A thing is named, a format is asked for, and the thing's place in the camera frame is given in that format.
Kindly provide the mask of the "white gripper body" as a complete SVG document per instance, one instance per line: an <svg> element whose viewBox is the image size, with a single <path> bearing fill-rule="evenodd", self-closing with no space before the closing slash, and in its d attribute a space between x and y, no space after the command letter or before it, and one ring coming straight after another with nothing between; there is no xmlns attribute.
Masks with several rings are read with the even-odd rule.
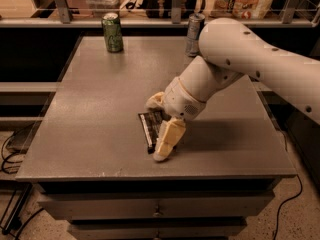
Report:
<svg viewBox="0 0 320 240"><path fill-rule="evenodd" d="M205 107L205 103L199 102L186 91L178 77L175 77L164 91L163 109L171 117L191 121Z"/></svg>

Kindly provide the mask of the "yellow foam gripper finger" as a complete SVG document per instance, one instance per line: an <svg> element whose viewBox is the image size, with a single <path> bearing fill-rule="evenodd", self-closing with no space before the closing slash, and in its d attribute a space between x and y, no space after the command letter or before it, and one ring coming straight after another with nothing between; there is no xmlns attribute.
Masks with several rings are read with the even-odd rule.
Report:
<svg viewBox="0 0 320 240"><path fill-rule="evenodd" d="M167 159L185 131L186 123L182 119L172 117L169 121L163 120L160 125L153 159L158 162Z"/></svg>
<svg viewBox="0 0 320 240"><path fill-rule="evenodd" d="M156 109L162 109L163 108L163 92L158 92L151 96L145 104L145 107L148 110L156 110Z"/></svg>

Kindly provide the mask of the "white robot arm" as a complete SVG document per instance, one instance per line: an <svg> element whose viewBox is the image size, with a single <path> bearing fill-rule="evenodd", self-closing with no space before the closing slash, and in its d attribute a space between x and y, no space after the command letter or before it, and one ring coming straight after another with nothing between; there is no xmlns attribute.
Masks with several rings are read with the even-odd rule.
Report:
<svg viewBox="0 0 320 240"><path fill-rule="evenodd" d="M241 22L218 18L198 39L200 54L146 107L163 110L164 120L153 159L164 161L217 92L248 75L270 88L316 123L320 123L320 62L272 46Z"/></svg>

